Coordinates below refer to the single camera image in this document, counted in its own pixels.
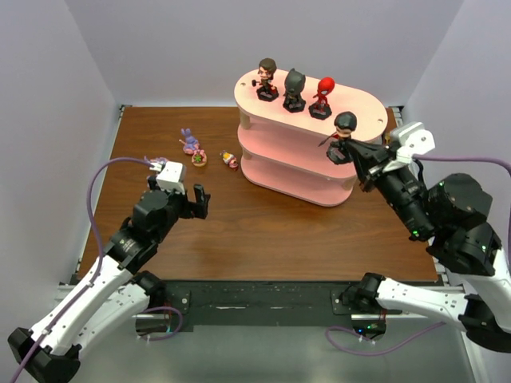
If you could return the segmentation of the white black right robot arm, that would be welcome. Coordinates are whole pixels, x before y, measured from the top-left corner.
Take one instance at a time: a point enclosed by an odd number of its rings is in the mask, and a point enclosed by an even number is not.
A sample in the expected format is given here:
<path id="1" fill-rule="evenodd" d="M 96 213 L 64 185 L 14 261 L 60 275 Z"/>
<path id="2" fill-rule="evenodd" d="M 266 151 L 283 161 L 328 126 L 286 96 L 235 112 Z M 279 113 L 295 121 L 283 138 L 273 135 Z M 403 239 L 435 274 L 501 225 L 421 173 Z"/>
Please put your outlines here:
<path id="1" fill-rule="evenodd" d="M 400 310 L 451 325 L 477 345 L 510 351 L 510 272 L 501 239 L 487 221 L 492 197 L 470 175 L 455 173 L 432 188 L 406 164 L 389 169 L 396 143 L 381 146 L 348 139 L 340 151 L 354 164 L 361 189 L 378 190 L 400 218 L 410 240 L 426 251 L 474 293 L 441 293 L 366 273 L 340 294 L 339 301 L 365 313 Z"/>

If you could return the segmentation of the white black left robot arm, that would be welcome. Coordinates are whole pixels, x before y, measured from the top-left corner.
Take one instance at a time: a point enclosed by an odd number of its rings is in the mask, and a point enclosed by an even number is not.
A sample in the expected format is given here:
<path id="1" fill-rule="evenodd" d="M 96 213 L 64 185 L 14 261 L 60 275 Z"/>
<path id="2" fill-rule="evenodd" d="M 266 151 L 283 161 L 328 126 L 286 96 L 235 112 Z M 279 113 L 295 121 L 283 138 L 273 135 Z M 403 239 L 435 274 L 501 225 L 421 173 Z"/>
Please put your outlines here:
<path id="1" fill-rule="evenodd" d="M 89 273 L 42 320 L 17 328 L 8 343 L 21 369 L 38 382 L 69 382 L 104 337 L 135 314 L 151 312 L 163 283 L 141 268 L 178 219 L 205 219 L 211 196 L 149 190 L 111 236 Z"/>

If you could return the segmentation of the red spider hero figurine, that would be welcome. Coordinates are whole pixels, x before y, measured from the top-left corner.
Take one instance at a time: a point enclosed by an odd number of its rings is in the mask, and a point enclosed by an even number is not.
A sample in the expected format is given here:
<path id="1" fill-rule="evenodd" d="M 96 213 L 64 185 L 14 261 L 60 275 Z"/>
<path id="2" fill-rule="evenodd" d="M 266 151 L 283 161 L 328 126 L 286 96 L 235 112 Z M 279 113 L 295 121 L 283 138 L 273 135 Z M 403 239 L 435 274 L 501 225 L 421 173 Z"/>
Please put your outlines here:
<path id="1" fill-rule="evenodd" d="M 308 108 L 311 117 L 319 120 L 326 120 L 331 115 L 328 95 L 334 88 L 335 81 L 332 77 L 324 77 L 319 81 L 316 94 L 314 95 L 315 102 Z"/>

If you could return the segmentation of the pink donut toy green star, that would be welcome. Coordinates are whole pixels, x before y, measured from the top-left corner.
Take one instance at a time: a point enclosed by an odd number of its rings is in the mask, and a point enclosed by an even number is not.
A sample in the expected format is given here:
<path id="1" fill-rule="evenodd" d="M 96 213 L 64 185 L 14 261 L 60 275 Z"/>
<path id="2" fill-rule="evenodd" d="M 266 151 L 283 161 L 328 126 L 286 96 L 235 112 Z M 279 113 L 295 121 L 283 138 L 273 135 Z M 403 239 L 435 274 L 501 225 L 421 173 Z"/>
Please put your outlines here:
<path id="1" fill-rule="evenodd" d="M 208 157 L 207 157 L 205 150 L 203 150 L 203 149 L 195 150 L 192 153 L 191 161 L 195 167 L 200 168 L 200 167 L 205 166 L 208 162 Z"/>

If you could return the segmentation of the black-haired figurine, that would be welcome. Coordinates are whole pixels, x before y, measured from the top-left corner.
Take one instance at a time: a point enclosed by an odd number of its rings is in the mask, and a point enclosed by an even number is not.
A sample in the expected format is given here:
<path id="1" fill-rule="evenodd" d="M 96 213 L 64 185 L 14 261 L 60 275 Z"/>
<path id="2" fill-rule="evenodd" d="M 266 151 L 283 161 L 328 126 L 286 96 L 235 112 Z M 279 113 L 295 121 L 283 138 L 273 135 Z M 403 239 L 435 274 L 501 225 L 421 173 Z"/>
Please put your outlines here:
<path id="1" fill-rule="evenodd" d="M 334 120 L 335 131 L 318 144 L 321 147 L 329 141 L 326 155 L 333 164 L 340 165 L 351 162 L 351 155 L 347 152 L 345 142 L 351 138 L 357 124 L 357 117 L 353 112 L 338 114 Z"/>

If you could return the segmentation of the brown-haired hero figurine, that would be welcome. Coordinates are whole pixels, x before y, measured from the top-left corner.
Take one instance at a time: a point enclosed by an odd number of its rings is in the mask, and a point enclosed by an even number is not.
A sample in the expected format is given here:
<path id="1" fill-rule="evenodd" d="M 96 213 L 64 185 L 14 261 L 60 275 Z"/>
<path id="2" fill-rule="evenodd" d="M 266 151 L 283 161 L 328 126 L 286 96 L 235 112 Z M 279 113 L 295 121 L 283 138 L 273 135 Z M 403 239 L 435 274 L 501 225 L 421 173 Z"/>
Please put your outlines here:
<path id="1" fill-rule="evenodd" d="M 278 89 L 272 84 L 277 65 L 274 59 L 266 57 L 259 62 L 259 80 L 253 79 L 257 97 L 262 101 L 272 102 L 279 96 Z"/>

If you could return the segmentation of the pink yellow character toy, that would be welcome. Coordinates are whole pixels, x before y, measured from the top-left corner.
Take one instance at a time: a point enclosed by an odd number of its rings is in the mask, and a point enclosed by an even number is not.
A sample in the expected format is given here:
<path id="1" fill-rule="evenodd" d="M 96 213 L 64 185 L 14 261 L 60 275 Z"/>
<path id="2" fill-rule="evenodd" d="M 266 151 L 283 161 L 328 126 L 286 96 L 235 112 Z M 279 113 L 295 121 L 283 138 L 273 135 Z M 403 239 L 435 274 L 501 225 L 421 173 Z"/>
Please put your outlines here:
<path id="1" fill-rule="evenodd" d="M 239 168 L 239 162 L 236 156 L 230 152 L 223 150 L 220 153 L 221 160 L 232 170 L 237 170 Z"/>

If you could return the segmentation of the black bat-masked figurine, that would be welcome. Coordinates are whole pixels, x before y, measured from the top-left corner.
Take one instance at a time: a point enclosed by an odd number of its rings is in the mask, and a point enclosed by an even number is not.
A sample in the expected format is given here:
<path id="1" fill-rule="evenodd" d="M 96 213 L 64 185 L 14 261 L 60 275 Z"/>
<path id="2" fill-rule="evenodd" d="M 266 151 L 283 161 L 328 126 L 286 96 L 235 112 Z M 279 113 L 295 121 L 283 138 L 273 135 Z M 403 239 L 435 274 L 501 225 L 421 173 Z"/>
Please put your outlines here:
<path id="1" fill-rule="evenodd" d="M 305 109 L 306 101 L 302 98 L 302 91 L 305 88 L 306 76 L 292 68 L 284 80 L 284 101 L 283 107 L 290 113 L 302 112 Z"/>

